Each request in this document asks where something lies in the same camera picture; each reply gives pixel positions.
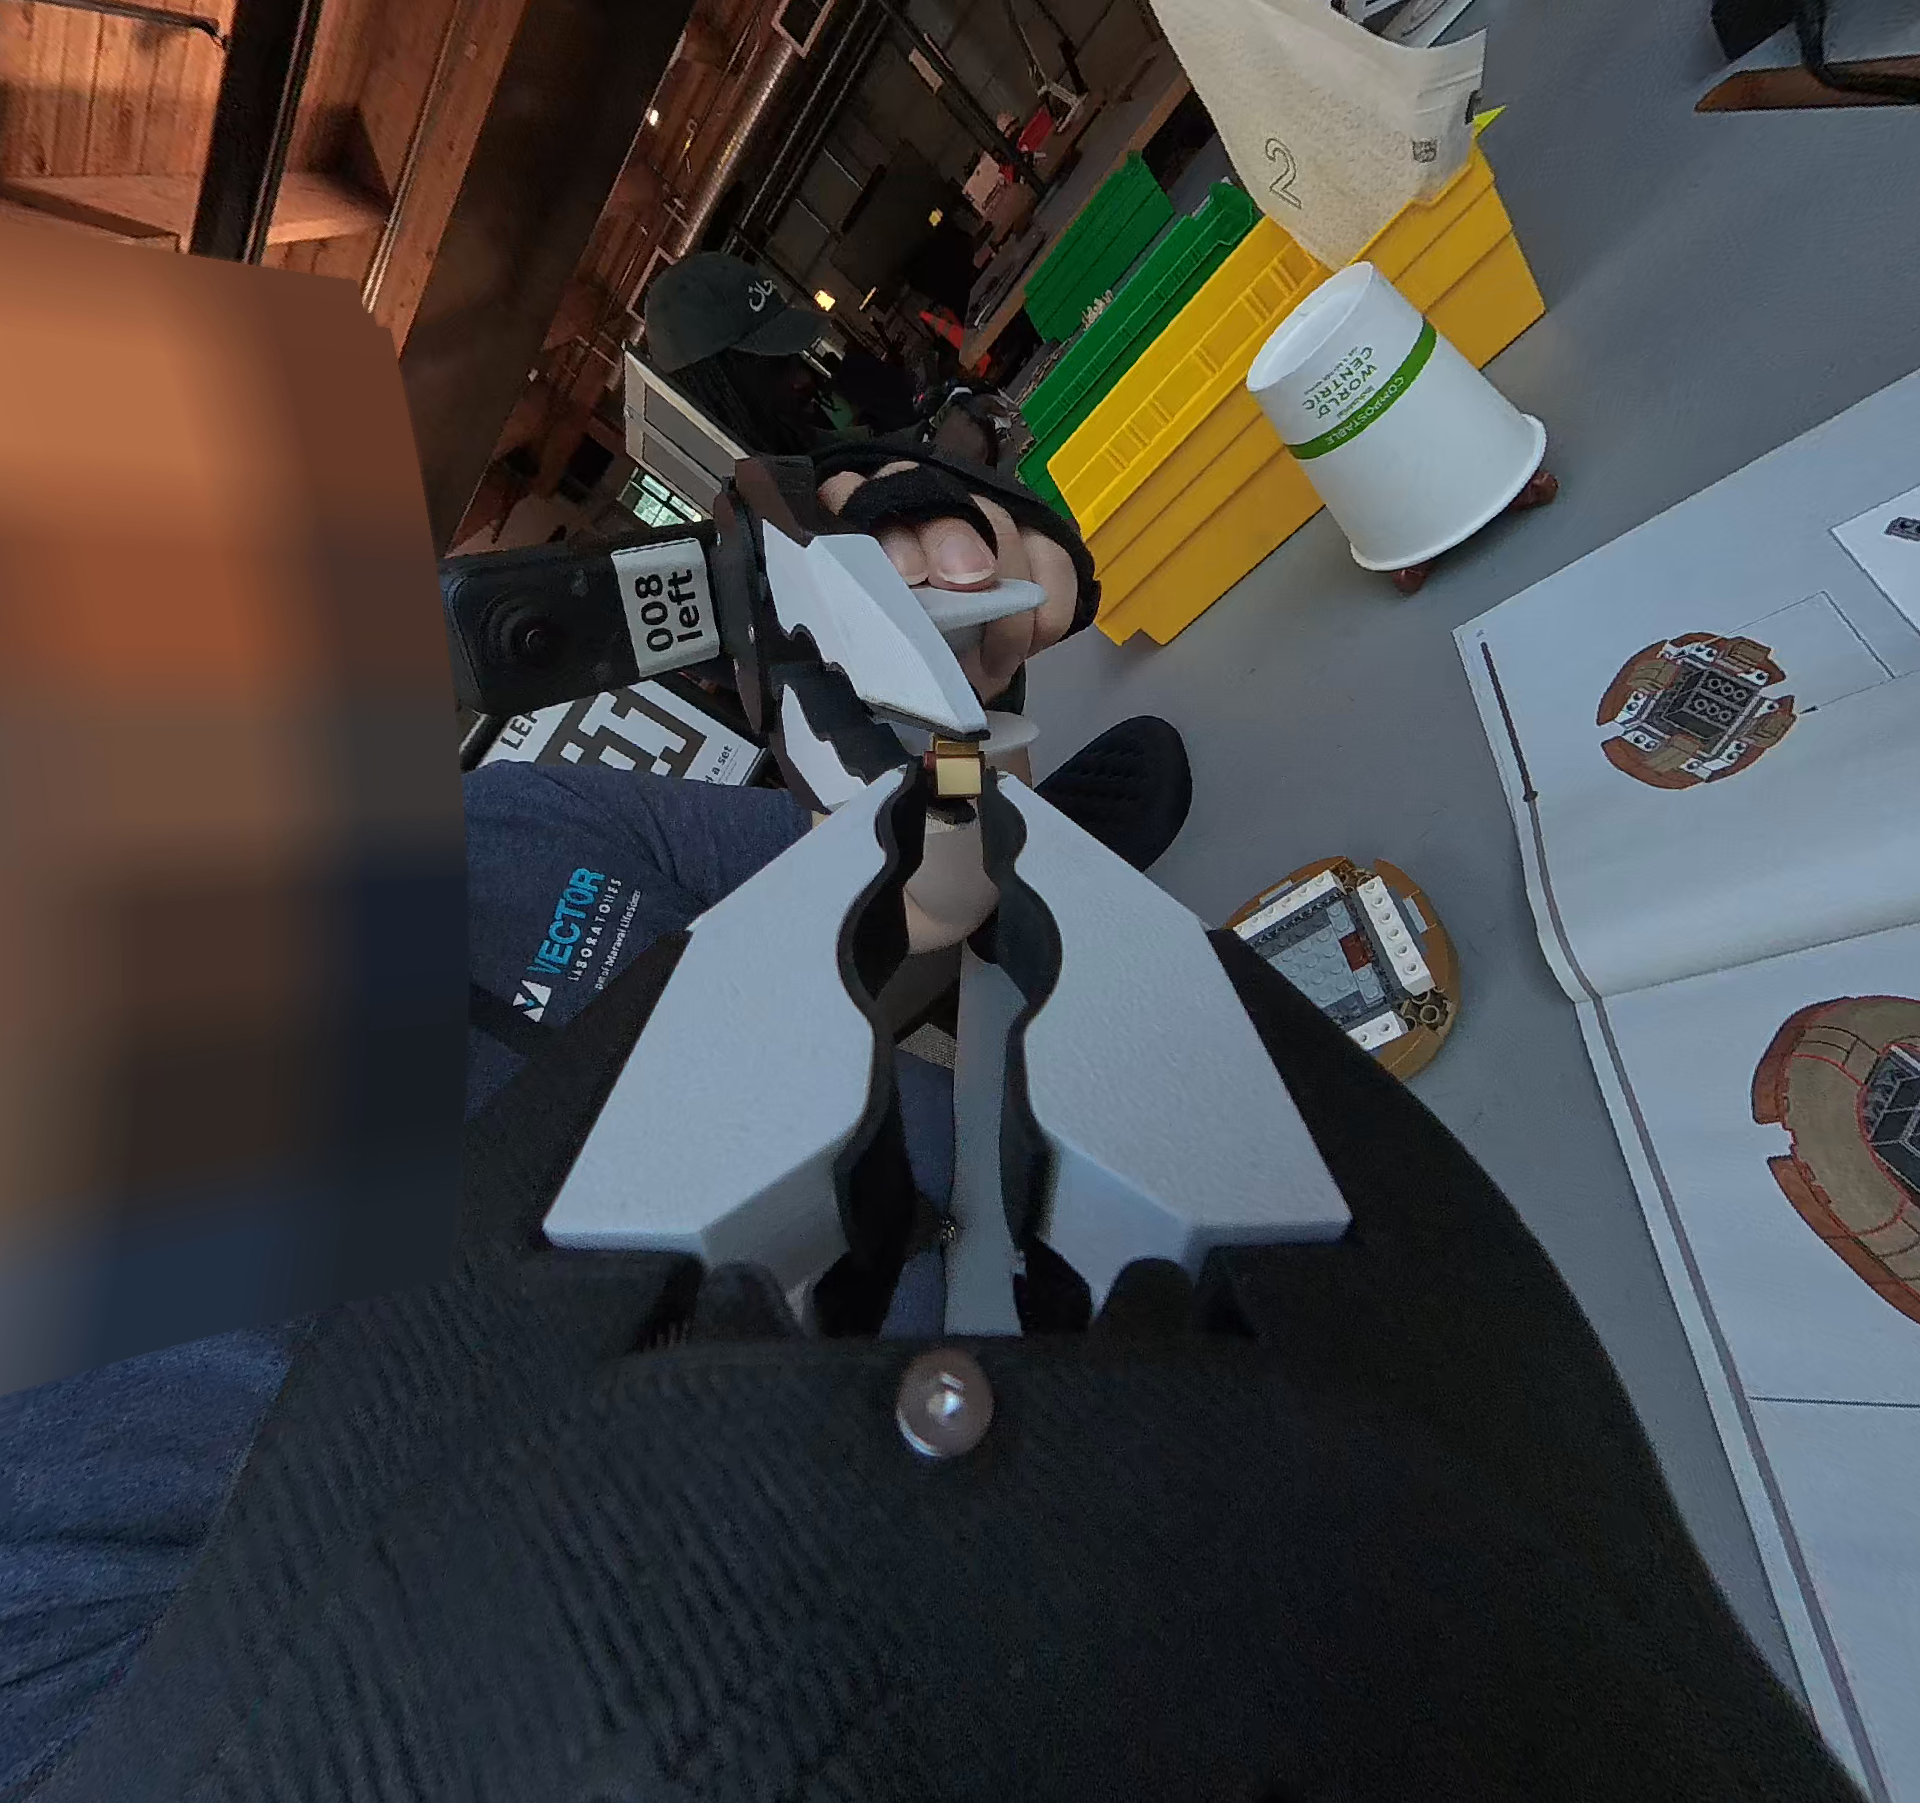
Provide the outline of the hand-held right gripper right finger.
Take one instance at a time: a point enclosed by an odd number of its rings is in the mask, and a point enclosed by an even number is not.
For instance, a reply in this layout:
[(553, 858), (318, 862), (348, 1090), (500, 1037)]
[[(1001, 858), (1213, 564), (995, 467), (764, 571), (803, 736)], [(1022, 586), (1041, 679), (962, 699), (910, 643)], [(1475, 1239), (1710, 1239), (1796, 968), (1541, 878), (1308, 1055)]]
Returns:
[(1020, 781), (980, 792), (977, 1308), (1322, 1245), (1351, 1211), (1201, 921)]

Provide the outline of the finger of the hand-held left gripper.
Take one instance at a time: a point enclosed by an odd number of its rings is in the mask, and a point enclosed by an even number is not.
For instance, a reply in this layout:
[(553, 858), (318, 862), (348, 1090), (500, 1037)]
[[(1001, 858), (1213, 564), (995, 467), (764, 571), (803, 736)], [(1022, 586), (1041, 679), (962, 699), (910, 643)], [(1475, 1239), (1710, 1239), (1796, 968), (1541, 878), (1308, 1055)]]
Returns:
[(775, 519), (761, 519), (758, 533), (780, 627), (809, 636), (857, 703), (938, 738), (987, 738), (989, 714), (945, 630), (990, 619), (990, 586), (917, 592), (875, 538), (802, 543)]
[(770, 742), (782, 772), (809, 807), (831, 817), (865, 797), (875, 784), (910, 781), (910, 754), (892, 722), (855, 696), (852, 684), (818, 663), (770, 668)]

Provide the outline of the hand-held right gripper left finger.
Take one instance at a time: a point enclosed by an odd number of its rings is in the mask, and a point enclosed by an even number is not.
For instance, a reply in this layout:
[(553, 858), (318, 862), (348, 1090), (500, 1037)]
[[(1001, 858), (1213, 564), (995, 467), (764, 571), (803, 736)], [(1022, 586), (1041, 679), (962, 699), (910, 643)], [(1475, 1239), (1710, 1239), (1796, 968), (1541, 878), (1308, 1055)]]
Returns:
[(888, 770), (701, 915), (551, 1203), (575, 1252), (748, 1265), (825, 1336), (920, 1326), (895, 1010), (920, 774)]

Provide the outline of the round brown lego base build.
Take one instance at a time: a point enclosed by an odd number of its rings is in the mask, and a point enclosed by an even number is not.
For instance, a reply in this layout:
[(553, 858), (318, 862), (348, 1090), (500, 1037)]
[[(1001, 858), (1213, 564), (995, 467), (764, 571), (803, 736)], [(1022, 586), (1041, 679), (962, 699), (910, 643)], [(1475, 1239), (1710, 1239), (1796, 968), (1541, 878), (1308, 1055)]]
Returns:
[(1401, 1080), (1453, 1034), (1462, 1003), (1453, 936), (1390, 859), (1306, 862), (1225, 927)]

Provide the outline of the lego instruction booklet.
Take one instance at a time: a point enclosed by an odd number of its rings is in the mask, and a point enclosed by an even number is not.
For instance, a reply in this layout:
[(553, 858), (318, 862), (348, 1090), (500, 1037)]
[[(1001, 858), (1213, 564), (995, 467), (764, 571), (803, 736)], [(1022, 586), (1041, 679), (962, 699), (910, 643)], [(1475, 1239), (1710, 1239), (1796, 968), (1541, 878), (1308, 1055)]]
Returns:
[(1812, 1713), (1916, 1799), (1918, 383), (1454, 631)]

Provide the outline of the person's left hand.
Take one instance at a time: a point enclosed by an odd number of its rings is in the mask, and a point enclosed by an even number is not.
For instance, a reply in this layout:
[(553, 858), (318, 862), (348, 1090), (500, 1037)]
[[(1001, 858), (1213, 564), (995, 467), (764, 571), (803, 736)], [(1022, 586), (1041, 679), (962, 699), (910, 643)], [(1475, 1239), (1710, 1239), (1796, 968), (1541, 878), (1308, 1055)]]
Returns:
[(1031, 613), (1034, 647), (1074, 631), (1080, 577), (1068, 549), (983, 495), (952, 515), (888, 524), (879, 543), (910, 586), (948, 592), (977, 592), (1000, 580), (1041, 586), (1042, 604)]

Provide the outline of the white code card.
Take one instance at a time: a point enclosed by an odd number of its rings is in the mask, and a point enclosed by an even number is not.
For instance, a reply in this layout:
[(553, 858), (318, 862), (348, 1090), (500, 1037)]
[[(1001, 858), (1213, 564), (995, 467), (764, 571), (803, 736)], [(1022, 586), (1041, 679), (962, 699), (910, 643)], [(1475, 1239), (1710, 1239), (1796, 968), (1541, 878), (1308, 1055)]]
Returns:
[(734, 697), (666, 676), (522, 710), (465, 766), (602, 766), (658, 781), (749, 786), (767, 774), (769, 755)]

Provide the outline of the black padded wrist rest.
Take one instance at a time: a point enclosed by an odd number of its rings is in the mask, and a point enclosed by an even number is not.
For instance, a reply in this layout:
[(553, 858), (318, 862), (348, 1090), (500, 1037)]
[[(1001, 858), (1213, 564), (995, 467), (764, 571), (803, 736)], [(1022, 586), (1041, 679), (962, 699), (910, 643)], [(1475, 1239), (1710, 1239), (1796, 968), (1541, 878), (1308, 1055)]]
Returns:
[(1140, 714), (1092, 738), (1051, 770), (1037, 795), (1139, 872), (1167, 854), (1193, 805), (1177, 728)]

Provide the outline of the yellow plastic bin stack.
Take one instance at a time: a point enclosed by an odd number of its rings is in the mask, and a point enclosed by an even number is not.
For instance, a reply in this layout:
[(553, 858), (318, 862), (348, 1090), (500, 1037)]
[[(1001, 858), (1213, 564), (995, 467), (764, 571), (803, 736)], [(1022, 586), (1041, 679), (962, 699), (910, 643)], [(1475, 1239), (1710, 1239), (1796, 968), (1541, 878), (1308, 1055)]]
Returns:
[[(1479, 146), (1360, 258), (1479, 368), (1546, 312)], [(1244, 381), (1328, 279), (1264, 216), (1050, 456), (1098, 581), (1092, 623), (1114, 643), (1171, 642), (1319, 513)]]

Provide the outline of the green plastic bin stack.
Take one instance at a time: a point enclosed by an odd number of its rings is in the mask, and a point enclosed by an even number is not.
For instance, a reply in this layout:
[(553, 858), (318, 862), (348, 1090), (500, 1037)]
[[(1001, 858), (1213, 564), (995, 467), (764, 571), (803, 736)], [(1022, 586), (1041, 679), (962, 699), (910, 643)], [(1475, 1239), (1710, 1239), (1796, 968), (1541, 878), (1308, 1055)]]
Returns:
[(1022, 484), (1068, 509), (1051, 456), (1256, 217), (1237, 180), (1211, 183), (1193, 212), (1177, 212), (1135, 152), (1102, 183), (1025, 291), (1025, 316), (1051, 354), (1020, 399)]

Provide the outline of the white paper cup green band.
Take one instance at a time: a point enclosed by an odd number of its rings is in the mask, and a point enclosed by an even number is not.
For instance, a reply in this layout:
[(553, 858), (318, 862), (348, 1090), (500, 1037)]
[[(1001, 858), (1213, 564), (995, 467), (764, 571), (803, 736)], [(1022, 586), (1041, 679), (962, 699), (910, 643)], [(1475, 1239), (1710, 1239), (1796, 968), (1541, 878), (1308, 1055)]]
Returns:
[(1544, 423), (1367, 261), (1281, 319), (1247, 391), (1371, 571), (1424, 566), (1475, 535), (1546, 456)]

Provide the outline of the beige paper bag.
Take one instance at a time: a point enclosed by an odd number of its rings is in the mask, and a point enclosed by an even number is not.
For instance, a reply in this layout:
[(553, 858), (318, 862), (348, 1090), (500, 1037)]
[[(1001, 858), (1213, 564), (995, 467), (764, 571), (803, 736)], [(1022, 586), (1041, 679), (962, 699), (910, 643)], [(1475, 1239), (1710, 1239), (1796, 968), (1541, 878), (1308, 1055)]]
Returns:
[(1402, 45), (1310, 0), (1146, 0), (1254, 206), (1340, 269), (1474, 152), (1484, 33)]

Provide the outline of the wooden shelf unit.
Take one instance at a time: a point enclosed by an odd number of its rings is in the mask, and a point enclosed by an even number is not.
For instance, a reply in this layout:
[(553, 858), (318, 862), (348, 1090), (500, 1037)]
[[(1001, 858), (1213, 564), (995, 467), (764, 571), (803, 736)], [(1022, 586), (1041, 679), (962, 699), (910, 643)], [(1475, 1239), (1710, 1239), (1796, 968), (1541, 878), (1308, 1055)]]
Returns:
[[(265, 264), (348, 280), (404, 342), (430, 163), (476, 0), (320, 0)], [(185, 249), (240, 0), (4, 0), (4, 216)]]

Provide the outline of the black metal post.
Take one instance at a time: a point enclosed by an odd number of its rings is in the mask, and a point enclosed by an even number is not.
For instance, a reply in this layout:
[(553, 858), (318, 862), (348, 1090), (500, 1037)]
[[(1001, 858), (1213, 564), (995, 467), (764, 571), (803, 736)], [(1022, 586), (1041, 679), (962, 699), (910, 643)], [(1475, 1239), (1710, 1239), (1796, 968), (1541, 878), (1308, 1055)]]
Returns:
[(323, 0), (236, 0), (186, 252), (265, 253)]

